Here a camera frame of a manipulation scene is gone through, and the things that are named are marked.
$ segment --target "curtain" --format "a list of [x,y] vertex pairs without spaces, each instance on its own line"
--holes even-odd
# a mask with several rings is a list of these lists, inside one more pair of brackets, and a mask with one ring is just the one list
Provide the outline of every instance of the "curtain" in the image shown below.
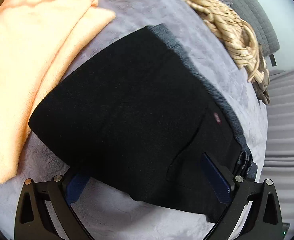
[[274,181],[283,222],[290,223],[285,239],[294,235],[294,71],[273,76],[268,87],[268,134],[261,182]]

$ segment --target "folded black garment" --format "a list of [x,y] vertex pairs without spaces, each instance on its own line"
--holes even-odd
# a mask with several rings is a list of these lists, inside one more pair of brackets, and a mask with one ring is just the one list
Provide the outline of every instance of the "folded black garment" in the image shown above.
[[199,166],[210,152],[255,179],[243,131],[221,94],[193,67],[165,25],[147,26],[99,52],[37,106],[30,128],[63,161],[134,200],[202,213],[220,203]]

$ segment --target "gray quilted pillow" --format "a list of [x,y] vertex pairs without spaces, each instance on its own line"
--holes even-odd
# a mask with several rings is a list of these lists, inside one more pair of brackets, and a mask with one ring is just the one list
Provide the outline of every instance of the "gray quilted pillow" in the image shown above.
[[254,29],[257,40],[263,45],[264,57],[279,50],[274,28],[257,0],[232,0],[231,7]]

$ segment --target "peach fleece fabric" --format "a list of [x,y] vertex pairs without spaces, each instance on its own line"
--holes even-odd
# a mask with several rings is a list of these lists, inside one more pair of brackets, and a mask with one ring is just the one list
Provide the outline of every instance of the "peach fleece fabric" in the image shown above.
[[98,0],[5,0],[0,6],[0,183],[14,177],[28,120],[78,52],[111,20]]

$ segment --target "metal screw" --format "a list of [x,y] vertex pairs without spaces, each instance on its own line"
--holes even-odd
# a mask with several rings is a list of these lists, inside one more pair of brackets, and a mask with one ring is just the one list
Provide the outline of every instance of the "metal screw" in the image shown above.
[[273,185],[273,181],[271,179],[267,179],[266,180],[266,184],[269,185],[269,186],[271,186],[271,185]]
[[25,180],[25,184],[26,184],[26,185],[29,185],[30,183],[31,183],[31,179],[26,179],[26,180]]
[[244,181],[244,178],[242,176],[236,176],[235,180],[239,183],[242,183]]
[[62,179],[61,175],[56,175],[53,180],[56,182],[59,182],[59,181],[61,181],[61,179]]

